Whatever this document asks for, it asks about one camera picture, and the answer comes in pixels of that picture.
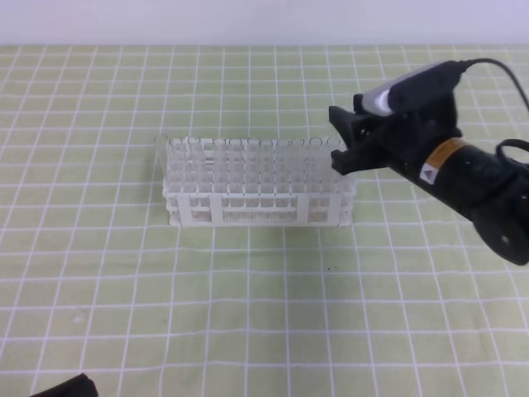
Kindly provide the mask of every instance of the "white wall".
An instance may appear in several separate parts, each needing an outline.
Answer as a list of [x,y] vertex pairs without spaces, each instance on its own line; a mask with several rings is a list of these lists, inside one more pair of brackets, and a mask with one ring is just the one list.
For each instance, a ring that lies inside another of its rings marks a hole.
[[527,0],[13,0],[0,43],[527,43]]

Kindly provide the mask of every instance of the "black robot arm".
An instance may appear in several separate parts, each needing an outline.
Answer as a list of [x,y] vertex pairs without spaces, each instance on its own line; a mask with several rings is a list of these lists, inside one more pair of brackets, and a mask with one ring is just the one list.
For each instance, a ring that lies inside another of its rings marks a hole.
[[[384,167],[396,171],[469,219],[485,243],[517,265],[529,262],[529,165],[507,158],[506,140],[490,154],[463,141],[453,89],[475,63],[445,62],[412,72],[354,97],[354,112],[329,108],[329,121],[347,150],[333,151],[345,175]],[[527,97],[507,66],[524,103]]]

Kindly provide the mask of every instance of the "table surface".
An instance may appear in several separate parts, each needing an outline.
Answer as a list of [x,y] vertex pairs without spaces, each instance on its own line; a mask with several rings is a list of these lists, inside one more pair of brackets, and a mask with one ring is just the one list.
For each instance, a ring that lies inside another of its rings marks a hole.
[[[168,226],[156,134],[332,136],[326,108],[442,59],[529,47],[0,47],[0,390],[102,396],[525,396],[529,274],[388,170],[347,228]],[[475,67],[460,127],[527,137]]]

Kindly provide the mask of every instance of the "black cable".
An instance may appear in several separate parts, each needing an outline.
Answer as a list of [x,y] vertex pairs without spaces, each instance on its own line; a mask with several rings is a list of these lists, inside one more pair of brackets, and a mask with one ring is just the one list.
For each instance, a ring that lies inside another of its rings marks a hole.
[[522,97],[523,103],[526,105],[527,111],[529,112],[529,100],[527,100],[527,96],[525,91],[523,90],[522,85],[518,81],[518,78],[516,75],[512,72],[512,70],[509,69],[509,67],[504,64],[503,62],[499,60],[494,60],[492,58],[478,58],[476,60],[467,60],[465,63],[468,65],[468,67],[476,64],[491,64],[496,65],[497,67],[501,68],[512,80],[514,85],[516,86],[518,92],[520,93],[520,96]]

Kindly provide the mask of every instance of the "warning label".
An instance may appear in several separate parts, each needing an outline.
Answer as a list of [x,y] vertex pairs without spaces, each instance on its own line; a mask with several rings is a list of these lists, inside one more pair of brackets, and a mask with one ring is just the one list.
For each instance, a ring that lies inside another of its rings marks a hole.
[[430,154],[426,163],[424,163],[421,168],[421,174],[419,177],[428,184],[434,184],[437,175],[439,174],[439,170],[450,156],[467,145],[468,144],[465,141],[459,138],[451,138],[444,141]]

